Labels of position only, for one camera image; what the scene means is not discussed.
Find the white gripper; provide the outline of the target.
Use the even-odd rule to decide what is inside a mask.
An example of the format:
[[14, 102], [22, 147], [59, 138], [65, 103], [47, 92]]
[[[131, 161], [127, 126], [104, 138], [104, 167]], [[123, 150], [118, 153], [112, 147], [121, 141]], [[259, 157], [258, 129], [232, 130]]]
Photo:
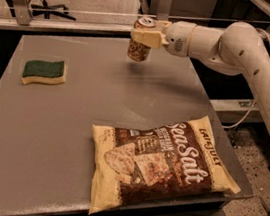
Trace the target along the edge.
[[194, 28], [196, 28], [196, 24], [186, 23], [186, 21], [172, 24], [171, 21], [157, 20], [154, 27], [156, 31], [136, 28], [131, 31], [131, 36], [137, 43], [156, 49], [165, 46], [171, 55], [185, 58]]

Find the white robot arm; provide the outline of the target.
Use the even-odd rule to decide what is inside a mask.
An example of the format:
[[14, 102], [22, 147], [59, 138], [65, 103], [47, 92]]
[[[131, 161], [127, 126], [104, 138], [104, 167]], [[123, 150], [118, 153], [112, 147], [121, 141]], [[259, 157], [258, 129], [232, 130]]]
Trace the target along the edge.
[[270, 136], [270, 56], [257, 29], [246, 22], [225, 29], [181, 22], [152, 21], [131, 31], [132, 39], [171, 55], [201, 61], [224, 75], [241, 74], [247, 81]]

